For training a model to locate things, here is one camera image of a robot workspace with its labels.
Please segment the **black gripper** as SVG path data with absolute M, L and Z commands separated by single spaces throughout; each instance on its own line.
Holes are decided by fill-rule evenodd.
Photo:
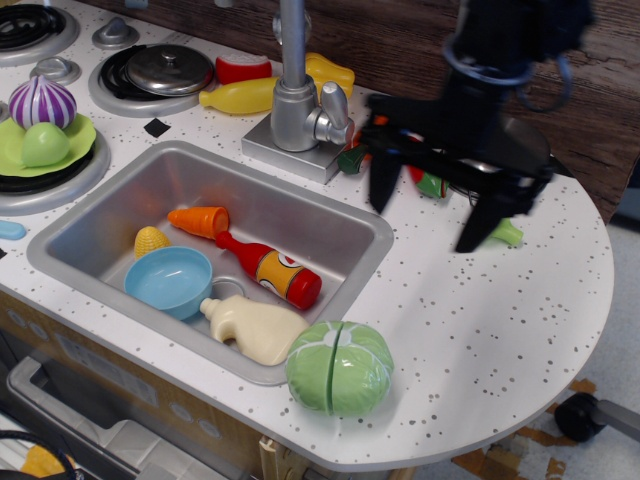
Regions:
M 412 165 L 444 179 L 446 163 L 437 149 L 481 153 L 500 140 L 526 144 L 506 131 L 500 108 L 457 100 L 414 100 L 371 94 L 366 105 L 370 122 L 376 115 L 389 118 L 381 135 L 382 150 L 371 151 L 369 201 L 381 214 L 388 204 L 402 166 Z M 515 203 L 505 195 L 483 195 L 472 208 L 457 241 L 458 253 L 473 252 L 503 218 L 516 214 Z

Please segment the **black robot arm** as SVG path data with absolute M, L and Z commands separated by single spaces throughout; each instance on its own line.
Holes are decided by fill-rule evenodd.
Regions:
M 593 21 L 587 1 L 470 1 L 443 55 L 450 71 L 436 100 L 372 94 L 360 142 L 372 157 L 369 199 L 382 212 L 411 165 L 476 194 L 456 251 L 474 251 L 504 218 L 528 213 L 554 175 L 545 137 L 502 113 L 536 64 L 556 61 L 571 92 L 565 51 Z

